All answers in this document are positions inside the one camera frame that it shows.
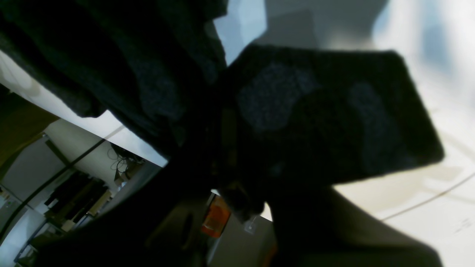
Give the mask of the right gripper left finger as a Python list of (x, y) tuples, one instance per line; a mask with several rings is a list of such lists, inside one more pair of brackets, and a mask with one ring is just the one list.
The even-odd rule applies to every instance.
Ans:
[(144, 186), (63, 238), (35, 267), (206, 267), (202, 225), (229, 156), (184, 148)]

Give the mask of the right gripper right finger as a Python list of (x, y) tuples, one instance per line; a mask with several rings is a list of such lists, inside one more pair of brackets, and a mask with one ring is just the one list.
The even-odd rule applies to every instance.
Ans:
[(364, 212), (332, 187), (268, 200), (272, 267), (441, 267), (432, 247)]

